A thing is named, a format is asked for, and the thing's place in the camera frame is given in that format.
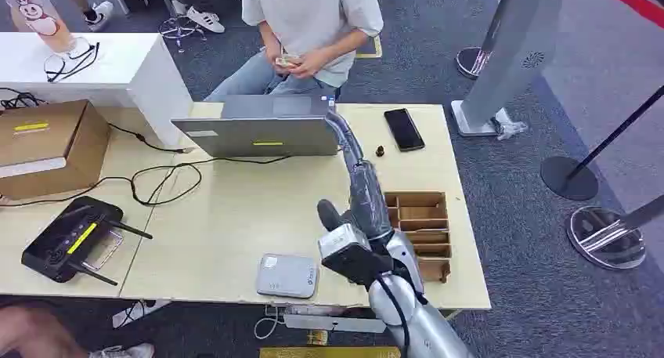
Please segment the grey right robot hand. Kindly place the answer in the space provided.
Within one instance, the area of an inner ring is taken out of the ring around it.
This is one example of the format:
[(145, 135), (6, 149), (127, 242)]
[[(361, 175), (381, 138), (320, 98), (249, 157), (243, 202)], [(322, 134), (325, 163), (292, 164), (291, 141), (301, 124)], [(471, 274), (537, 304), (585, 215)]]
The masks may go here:
[(374, 165), (364, 158), (359, 141), (340, 114), (328, 112), (325, 122), (337, 137), (338, 146), (344, 155), (350, 180), (350, 209), (341, 215), (330, 201), (322, 199), (317, 204), (321, 223), (332, 231), (348, 221), (364, 233), (371, 244), (387, 244), (394, 234), (394, 228), (389, 220), (388, 207)]

